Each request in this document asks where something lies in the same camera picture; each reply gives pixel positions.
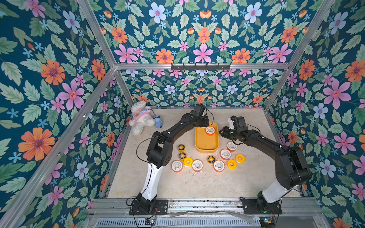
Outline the yellow plastic storage box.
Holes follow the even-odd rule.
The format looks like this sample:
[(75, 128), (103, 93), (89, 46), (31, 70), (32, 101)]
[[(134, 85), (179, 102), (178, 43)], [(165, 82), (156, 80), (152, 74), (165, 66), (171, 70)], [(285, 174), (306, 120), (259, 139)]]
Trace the yellow plastic storage box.
[(208, 134), (206, 132), (207, 127), (195, 128), (195, 148), (200, 153), (212, 154), (216, 152), (220, 146), (218, 125), (210, 122), (209, 128), (213, 128), (214, 132)]

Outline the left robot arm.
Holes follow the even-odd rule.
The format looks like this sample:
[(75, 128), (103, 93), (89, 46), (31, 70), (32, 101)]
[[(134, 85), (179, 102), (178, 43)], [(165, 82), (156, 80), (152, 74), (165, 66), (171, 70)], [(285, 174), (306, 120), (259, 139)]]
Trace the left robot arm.
[(158, 184), (165, 166), (172, 158), (175, 142), (194, 128), (208, 127), (210, 121), (207, 112), (205, 106), (198, 104), (192, 111), (182, 115), (175, 125), (153, 134), (146, 151), (148, 173), (144, 186), (137, 196), (138, 201), (152, 202), (157, 198)]

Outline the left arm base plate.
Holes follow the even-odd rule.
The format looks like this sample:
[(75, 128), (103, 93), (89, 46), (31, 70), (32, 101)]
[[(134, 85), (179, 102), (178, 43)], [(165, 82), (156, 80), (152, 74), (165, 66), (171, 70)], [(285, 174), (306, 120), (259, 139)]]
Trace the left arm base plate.
[(166, 215), (169, 201), (166, 199), (155, 199), (146, 201), (144, 199), (132, 201), (129, 215)]

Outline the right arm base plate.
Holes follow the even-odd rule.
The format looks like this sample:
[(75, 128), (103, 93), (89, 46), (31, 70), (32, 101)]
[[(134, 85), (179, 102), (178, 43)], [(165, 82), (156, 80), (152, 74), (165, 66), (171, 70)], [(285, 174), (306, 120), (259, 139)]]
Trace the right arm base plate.
[(246, 215), (282, 214), (280, 201), (277, 201), (275, 203), (267, 203), (264, 198), (247, 199), (244, 197), (240, 197), (240, 201), (242, 202), (243, 211)]

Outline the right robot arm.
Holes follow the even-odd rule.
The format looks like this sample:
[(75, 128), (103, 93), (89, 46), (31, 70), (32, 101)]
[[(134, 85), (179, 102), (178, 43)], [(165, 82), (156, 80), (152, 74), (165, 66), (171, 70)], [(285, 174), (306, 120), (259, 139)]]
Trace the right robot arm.
[(282, 145), (257, 130), (250, 130), (242, 116), (231, 116), (229, 126), (223, 127), (219, 134), (233, 143), (239, 141), (256, 148), (275, 161), (275, 180), (257, 195), (256, 208), (259, 212), (276, 207), (283, 196), (312, 177), (302, 149)]

